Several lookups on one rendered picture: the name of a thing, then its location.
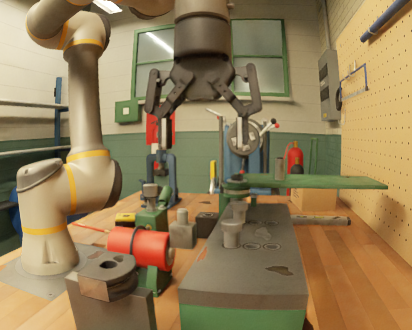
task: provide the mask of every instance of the window frame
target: window frame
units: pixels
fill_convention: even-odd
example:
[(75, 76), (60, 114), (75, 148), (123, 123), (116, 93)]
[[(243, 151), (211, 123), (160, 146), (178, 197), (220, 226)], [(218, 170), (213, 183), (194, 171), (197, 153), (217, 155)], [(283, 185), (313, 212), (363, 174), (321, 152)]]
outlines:
[[(132, 65), (132, 87), (131, 87), (131, 99), (132, 100), (146, 100), (146, 96), (136, 96), (136, 78), (137, 78), (137, 66), (144, 65), (144, 64), (154, 64), (154, 63), (164, 63), (164, 62), (173, 62), (174, 59), (170, 60), (161, 60), (161, 61), (147, 61), (142, 63), (137, 63), (137, 52), (139, 47), (139, 34), (146, 33), (146, 32), (154, 32), (154, 31), (161, 31), (161, 30), (168, 30), (174, 29), (175, 24), (167, 24), (167, 25), (160, 25), (154, 26), (144, 29), (138, 29), (134, 31), (134, 44), (133, 44), (133, 65)], [(161, 95), (161, 98), (166, 98), (167, 95)]]
[[(285, 31), (285, 20), (276, 19), (276, 18), (236, 18), (230, 21), (231, 28), (231, 37), (232, 37), (232, 52), (233, 47), (233, 21), (280, 21), (282, 26), (282, 56), (279, 55), (235, 55), (232, 53), (232, 64), (234, 65), (235, 58), (281, 58), (283, 60), (283, 83), (284, 83), (284, 92), (283, 93), (262, 93), (261, 96), (275, 96), (275, 97), (289, 97), (289, 64), (288, 64), (288, 52), (286, 48), (286, 31)], [(235, 92), (235, 83), (234, 81), (231, 84), (232, 91), (235, 95), (238, 96), (250, 96), (250, 92)]]

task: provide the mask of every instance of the blue tube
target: blue tube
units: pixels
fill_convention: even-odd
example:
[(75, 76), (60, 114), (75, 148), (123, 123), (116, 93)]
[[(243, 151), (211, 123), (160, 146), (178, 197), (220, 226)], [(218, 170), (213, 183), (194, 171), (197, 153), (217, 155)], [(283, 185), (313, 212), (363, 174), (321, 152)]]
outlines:
[(377, 34), (379, 29), (384, 26), (396, 13), (401, 10), (410, 0), (396, 0), (383, 14), (379, 17), (375, 23), (366, 31), (362, 37), (361, 41), (365, 42), (371, 38), (374, 34)]

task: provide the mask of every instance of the red cylinder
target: red cylinder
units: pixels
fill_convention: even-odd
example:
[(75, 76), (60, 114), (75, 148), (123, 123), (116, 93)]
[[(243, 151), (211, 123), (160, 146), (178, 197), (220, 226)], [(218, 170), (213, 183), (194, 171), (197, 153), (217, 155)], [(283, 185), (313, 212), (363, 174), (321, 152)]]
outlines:
[[(303, 167), (303, 151), (298, 147), (298, 141), (293, 141), (293, 148), (288, 151), (288, 174), (290, 174), (292, 166), (295, 165), (296, 157), (299, 158), (299, 164)], [(290, 196), (290, 189), (287, 189), (286, 195)]]
[[(114, 227), (107, 239), (107, 250), (129, 254), (133, 230), (127, 227)], [(137, 267), (156, 266), (162, 271), (172, 270), (174, 254), (170, 250), (167, 232), (138, 229), (134, 235), (132, 252)]]

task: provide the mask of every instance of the wooden table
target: wooden table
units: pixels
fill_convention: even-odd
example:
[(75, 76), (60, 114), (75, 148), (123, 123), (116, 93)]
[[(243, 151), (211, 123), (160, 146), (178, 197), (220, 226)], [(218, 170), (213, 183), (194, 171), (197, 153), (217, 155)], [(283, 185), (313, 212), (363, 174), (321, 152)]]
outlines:
[[(80, 222), (111, 229), (116, 213), (141, 210), (139, 196), (131, 195)], [(182, 202), (168, 211), (169, 223), (180, 207), (189, 210), (190, 221), (199, 212), (218, 212), (218, 195), (180, 196)], [(258, 203), (286, 203), (291, 214), (303, 214), (288, 197), (259, 196)], [(316, 214), (348, 215), (352, 225), (295, 226), (310, 294), (304, 329), (412, 329), (412, 267), (339, 199), (335, 211)], [(106, 245), (107, 234), (72, 225), (69, 231), (75, 242)], [(173, 281), (155, 298), (159, 330), (180, 329), (177, 288), (204, 243), (199, 239), (194, 250), (177, 251)], [(20, 253), (18, 249), (0, 257), (0, 270)], [(67, 292), (49, 302), (0, 282), (0, 329), (76, 329)]]

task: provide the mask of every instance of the pegboard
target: pegboard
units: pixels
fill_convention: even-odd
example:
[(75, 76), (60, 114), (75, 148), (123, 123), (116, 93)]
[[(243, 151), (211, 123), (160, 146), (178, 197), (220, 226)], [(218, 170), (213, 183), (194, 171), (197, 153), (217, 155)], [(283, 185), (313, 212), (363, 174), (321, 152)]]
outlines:
[[(412, 2), (369, 41), (360, 36), (393, 0), (366, 0), (337, 40), (341, 79), (366, 63), (369, 91), (343, 103), (342, 175), (366, 175), (389, 190), (342, 190), (341, 199), (412, 265)], [(364, 87), (363, 70), (342, 83)]]

